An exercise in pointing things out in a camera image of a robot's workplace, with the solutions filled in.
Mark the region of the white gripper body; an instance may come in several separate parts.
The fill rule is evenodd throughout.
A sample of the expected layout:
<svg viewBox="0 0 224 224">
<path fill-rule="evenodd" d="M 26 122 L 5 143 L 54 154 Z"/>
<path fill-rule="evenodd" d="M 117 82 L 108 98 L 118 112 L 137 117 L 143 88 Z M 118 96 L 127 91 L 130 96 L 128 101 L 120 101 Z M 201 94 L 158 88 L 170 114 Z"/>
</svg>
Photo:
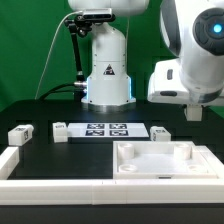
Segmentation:
<svg viewBox="0 0 224 224">
<path fill-rule="evenodd" d="M 224 90 L 220 94 L 193 93 L 181 82 L 179 60 L 172 59 L 156 64 L 149 80 L 147 99 L 155 103 L 224 106 Z"/>
</svg>

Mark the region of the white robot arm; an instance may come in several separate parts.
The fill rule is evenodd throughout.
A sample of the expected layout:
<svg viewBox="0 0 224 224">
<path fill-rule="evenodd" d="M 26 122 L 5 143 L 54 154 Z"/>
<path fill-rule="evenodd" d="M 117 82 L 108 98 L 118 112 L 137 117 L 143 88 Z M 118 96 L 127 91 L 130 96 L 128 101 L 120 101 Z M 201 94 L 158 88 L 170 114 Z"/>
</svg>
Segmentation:
<svg viewBox="0 0 224 224">
<path fill-rule="evenodd" d="M 124 35 L 109 22 L 142 14 L 150 0 L 68 0 L 77 31 L 92 39 L 92 73 L 82 102 L 100 110 L 131 104 Z M 162 0 L 160 30 L 173 60 L 158 62 L 151 102 L 224 105 L 224 0 Z"/>
</svg>

